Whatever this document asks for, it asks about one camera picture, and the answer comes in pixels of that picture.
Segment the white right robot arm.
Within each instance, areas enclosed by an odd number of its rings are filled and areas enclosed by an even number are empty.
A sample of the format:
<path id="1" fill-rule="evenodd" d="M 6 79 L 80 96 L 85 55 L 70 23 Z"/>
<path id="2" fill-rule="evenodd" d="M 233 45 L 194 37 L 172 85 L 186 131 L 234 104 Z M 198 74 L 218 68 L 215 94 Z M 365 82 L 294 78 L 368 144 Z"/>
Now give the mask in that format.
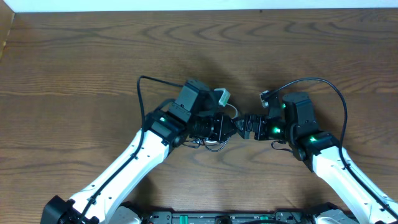
<path id="1" fill-rule="evenodd" d="M 293 156 L 323 179 L 360 223 L 397 223 L 397 202 L 388 197 L 353 162 L 328 131 L 320 129 L 306 92 L 283 98 L 261 93 L 267 114 L 245 114 L 233 121 L 239 135 L 258 141 L 288 144 Z"/>

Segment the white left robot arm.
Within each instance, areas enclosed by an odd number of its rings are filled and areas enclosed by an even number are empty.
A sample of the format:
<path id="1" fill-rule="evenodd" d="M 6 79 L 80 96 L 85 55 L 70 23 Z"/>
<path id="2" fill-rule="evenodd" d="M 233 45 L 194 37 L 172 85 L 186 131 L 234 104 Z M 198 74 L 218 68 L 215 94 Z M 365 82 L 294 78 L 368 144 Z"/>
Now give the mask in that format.
<path id="1" fill-rule="evenodd" d="M 221 112 L 230 92 L 212 90 L 187 80 L 176 99 L 166 99 L 150 113 L 126 150 L 92 183 L 63 200 L 54 196 L 44 207 L 41 223 L 109 223 L 138 183 L 176 148 L 192 138 L 224 146 L 236 133 L 232 117 Z"/>

